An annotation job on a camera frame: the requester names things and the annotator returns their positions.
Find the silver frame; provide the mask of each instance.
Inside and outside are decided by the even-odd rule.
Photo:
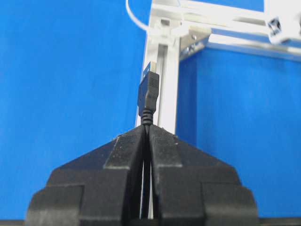
[[[301,37],[285,45],[271,44],[271,31],[265,25],[263,12],[191,0],[153,0],[149,26],[155,27],[161,20],[168,20],[170,28],[185,24],[191,28],[190,32],[209,29],[210,33],[204,35],[208,38],[203,37],[206,42],[202,43],[208,48],[301,61]],[[188,50],[186,53],[182,48],[184,40],[187,42],[187,37],[175,38],[173,44],[166,44],[162,39],[148,35],[144,51],[143,69],[149,62],[153,62],[156,64],[156,72],[160,75],[154,124],[173,134],[176,130],[180,60],[202,49],[196,48],[199,39],[194,41],[194,37],[190,46],[185,46]],[[136,118],[136,125],[140,125],[139,117]]]

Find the blue wall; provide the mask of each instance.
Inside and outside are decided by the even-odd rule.
[[[145,23],[150,2],[130,0]],[[24,218],[53,168],[134,126],[144,41],[123,0],[0,1],[0,219]],[[180,64],[179,137],[234,165],[261,216],[301,216],[300,71],[209,49]]]

